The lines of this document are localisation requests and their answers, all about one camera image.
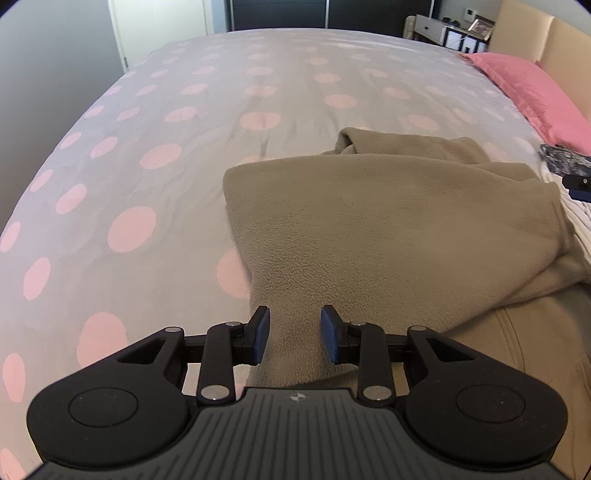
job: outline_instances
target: gray bedsheet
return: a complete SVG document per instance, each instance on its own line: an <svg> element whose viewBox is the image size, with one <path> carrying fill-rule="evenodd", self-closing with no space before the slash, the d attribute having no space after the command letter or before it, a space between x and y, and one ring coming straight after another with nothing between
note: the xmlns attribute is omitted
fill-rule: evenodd
<svg viewBox="0 0 591 480"><path fill-rule="evenodd" d="M4 479L38 463L25 413L48 383L168 325L248 319L224 172L329 150L346 126L468 136L539 171L538 135L453 51L327 30L166 45L74 124L0 238Z"/></svg>

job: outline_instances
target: door frame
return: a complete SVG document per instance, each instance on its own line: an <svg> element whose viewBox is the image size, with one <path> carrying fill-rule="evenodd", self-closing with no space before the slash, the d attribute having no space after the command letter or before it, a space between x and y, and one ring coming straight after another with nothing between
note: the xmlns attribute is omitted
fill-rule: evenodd
<svg viewBox="0 0 591 480"><path fill-rule="evenodd" d="M205 18L205 34L212 35L213 30L213 8L212 0L194 0L200 2L203 8L203 16ZM128 72L133 65L129 65L125 56L123 42L121 41L121 31L117 23L117 11L115 9L115 0L107 0L109 5L109 15L111 15L111 23L113 25L113 34L115 35L115 42L117 43L117 51L119 52L119 61L123 67L124 72Z"/></svg>

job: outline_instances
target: logo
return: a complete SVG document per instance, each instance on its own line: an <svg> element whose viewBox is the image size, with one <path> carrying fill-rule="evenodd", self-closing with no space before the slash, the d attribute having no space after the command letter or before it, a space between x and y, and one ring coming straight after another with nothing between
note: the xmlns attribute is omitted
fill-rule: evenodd
<svg viewBox="0 0 591 480"><path fill-rule="evenodd" d="M290 400L293 400L296 403L299 403L301 401L304 401L308 397L306 397L303 393L298 392L298 393L294 393L293 395L290 395L288 398Z"/></svg>

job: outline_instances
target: beige fleece blanket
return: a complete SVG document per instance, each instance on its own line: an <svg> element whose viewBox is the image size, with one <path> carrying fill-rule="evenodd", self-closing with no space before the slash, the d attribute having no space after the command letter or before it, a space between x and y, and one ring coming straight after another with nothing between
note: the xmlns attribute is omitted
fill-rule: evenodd
<svg viewBox="0 0 591 480"><path fill-rule="evenodd" d="M320 308L388 333L447 331L589 278L555 184L491 163L471 139L344 129L332 155L231 168L230 221L271 308L254 385L327 380Z"/></svg>

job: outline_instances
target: gray wall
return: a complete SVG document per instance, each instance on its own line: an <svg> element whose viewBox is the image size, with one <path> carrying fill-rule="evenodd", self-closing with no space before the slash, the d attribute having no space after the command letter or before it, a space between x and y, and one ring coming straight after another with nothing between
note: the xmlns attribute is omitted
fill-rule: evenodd
<svg viewBox="0 0 591 480"><path fill-rule="evenodd" d="M0 18L0 231L62 136L122 73L107 0L20 0Z"/></svg>
<svg viewBox="0 0 591 480"><path fill-rule="evenodd" d="M576 0L520 0L540 10L561 18L565 22L591 35L591 14ZM474 8L479 15L496 20L501 0L443 0L440 18L461 20L466 7Z"/></svg>

